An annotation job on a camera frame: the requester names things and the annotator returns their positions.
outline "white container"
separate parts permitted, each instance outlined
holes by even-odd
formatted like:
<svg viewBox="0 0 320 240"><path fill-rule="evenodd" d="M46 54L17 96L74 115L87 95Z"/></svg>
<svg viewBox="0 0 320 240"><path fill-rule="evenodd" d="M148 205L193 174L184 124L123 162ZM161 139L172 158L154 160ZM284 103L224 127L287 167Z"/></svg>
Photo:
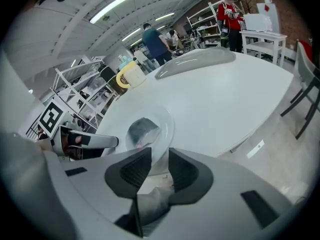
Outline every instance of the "white container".
<svg viewBox="0 0 320 240"><path fill-rule="evenodd" d="M120 78L123 75L128 84L124 84L121 82ZM131 61L120 70L120 72L116 75L116 82L122 88L135 88L141 85L146 80L145 73L141 70L141 68L134 62Z"/></svg>
<svg viewBox="0 0 320 240"><path fill-rule="evenodd" d="M273 31L271 19L267 15L252 13L245 14L243 17L246 25L246 30L263 32Z"/></svg>

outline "oval table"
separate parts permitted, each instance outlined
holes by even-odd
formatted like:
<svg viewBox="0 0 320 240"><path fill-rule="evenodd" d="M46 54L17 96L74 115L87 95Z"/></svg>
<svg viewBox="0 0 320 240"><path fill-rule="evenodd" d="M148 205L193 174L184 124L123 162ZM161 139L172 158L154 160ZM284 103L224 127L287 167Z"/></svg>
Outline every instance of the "oval table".
<svg viewBox="0 0 320 240"><path fill-rule="evenodd" d="M242 53L235 55L233 62L160 80L155 79L160 68L154 70L141 85L129 89L111 104L96 134L118 136L117 124L123 118L146 106L160 105L174 120L170 147L210 157L231 150L267 120L293 79L291 73L270 62ZM125 151L121 149L123 145L106 148L102 155ZM150 174L167 171L168 152L152 167Z"/></svg>

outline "ceiling light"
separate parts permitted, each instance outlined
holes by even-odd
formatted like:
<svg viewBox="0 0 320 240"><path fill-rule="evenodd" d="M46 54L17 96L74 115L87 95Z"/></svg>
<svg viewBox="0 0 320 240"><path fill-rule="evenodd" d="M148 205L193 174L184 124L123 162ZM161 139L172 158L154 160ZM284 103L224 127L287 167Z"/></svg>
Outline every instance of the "ceiling light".
<svg viewBox="0 0 320 240"><path fill-rule="evenodd" d="M76 59L72 62L71 67L72 68L74 66L74 64L76 63Z"/></svg>
<svg viewBox="0 0 320 240"><path fill-rule="evenodd" d="M164 15L164 16L161 16L161 17L159 17L159 18L156 18L155 21L159 21L159 20L161 20L161 19L163 19L163 18L172 16L172 15L174 15L174 14L175 14L174 12L171 12L171 13L169 13L169 14L167 14L167 15Z"/></svg>
<svg viewBox="0 0 320 240"><path fill-rule="evenodd" d="M134 35L135 33L137 33L139 30L141 30L140 27L139 27L137 30L133 31L131 34L128 34L124 39L122 39L122 41L128 39L129 37L131 37L132 35Z"/></svg>
<svg viewBox="0 0 320 240"><path fill-rule="evenodd" d="M109 12L110 10L112 10L124 1L126 0L115 0L112 3L108 4L106 7L104 7L101 11L99 11L90 19L90 23L95 24L103 15L105 15L107 12Z"/></svg>
<svg viewBox="0 0 320 240"><path fill-rule="evenodd" d="M161 27L158 27L156 30L162 30L165 26L166 26L166 25L161 26Z"/></svg>
<svg viewBox="0 0 320 240"><path fill-rule="evenodd" d="M140 41L142 41L142 38L140 38L138 41L135 41L133 44L130 45L130 47L136 45L136 44L139 43Z"/></svg>

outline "white floor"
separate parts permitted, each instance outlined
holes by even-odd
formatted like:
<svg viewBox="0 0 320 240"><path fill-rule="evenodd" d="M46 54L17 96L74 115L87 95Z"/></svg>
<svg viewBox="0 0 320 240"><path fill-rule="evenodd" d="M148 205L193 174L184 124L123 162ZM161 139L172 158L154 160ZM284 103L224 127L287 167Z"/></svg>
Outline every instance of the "white floor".
<svg viewBox="0 0 320 240"><path fill-rule="evenodd" d="M311 103L305 98L284 117L280 114L300 90L300 79L294 64L284 61L283 68L294 74L294 79L270 118L234 152L226 152L219 159L238 163L281 191L294 204L305 197L318 173L320 156L320 112L316 111L311 123L296 140L295 135L305 123ZM247 154L261 140L262 146L253 156ZM149 177L139 193L148 193L153 187L171 186L170 175Z"/></svg>

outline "white table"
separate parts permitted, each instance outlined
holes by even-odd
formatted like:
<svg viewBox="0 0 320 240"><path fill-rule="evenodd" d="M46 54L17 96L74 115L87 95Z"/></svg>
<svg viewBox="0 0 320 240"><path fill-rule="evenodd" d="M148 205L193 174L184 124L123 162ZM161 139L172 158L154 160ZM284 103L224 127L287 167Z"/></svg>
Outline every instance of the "white table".
<svg viewBox="0 0 320 240"><path fill-rule="evenodd" d="M284 64L285 58L285 48L286 48L286 38L284 34L274 33L274 32L257 32L243 30L240 31L242 34L242 44L243 53L247 54L247 49L257 51L259 58L261 59L261 53L273 56L272 63L277 65L278 53L281 51L280 67ZM247 44L246 37L248 38L258 38L258 42L252 42Z"/></svg>
<svg viewBox="0 0 320 240"><path fill-rule="evenodd" d="M233 62L160 80L154 78L160 68L154 70L110 105L96 133L117 136L117 124L123 118L145 106L160 105L174 120L170 147L211 157L231 150L267 120L293 79L291 73L265 60L235 54Z"/></svg>

